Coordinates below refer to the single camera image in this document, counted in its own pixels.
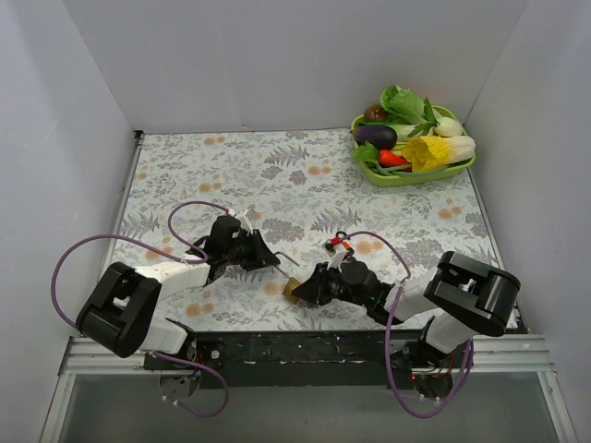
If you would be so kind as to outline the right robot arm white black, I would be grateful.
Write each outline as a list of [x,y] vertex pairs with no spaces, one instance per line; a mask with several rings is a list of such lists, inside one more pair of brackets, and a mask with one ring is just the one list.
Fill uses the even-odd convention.
[[435,367],[476,335],[502,336],[520,289],[511,273],[448,251],[429,272],[399,284],[380,281],[353,257],[338,265],[319,263],[306,281],[290,279],[283,294],[311,305],[333,300],[360,305],[383,326],[439,308],[442,313],[428,320],[406,353],[414,365]]

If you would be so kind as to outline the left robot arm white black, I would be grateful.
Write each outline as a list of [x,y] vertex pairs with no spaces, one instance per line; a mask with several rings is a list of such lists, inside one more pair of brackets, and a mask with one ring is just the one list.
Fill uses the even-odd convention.
[[210,233],[179,261],[136,268],[122,262],[110,265],[75,325],[84,336],[119,357],[127,358],[137,351],[161,352],[173,367],[185,369],[195,362],[197,348],[187,340],[188,328],[154,316],[159,299],[205,287],[231,266],[253,271],[280,263],[245,217],[222,215]]

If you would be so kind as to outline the brass padlock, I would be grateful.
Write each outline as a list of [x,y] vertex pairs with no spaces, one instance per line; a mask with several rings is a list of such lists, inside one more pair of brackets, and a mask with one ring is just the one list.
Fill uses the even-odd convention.
[[[290,256],[286,255],[284,252],[277,251],[274,253],[274,255],[276,257],[286,258],[288,261],[290,261],[296,267],[300,266],[300,264],[296,260],[294,260]],[[296,305],[299,302],[299,298],[294,295],[294,290],[301,285],[301,282],[298,279],[292,277],[287,272],[283,271],[279,265],[276,265],[275,268],[287,279],[287,283],[285,284],[283,291],[282,291],[283,296],[290,303],[292,303],[293,305]]]

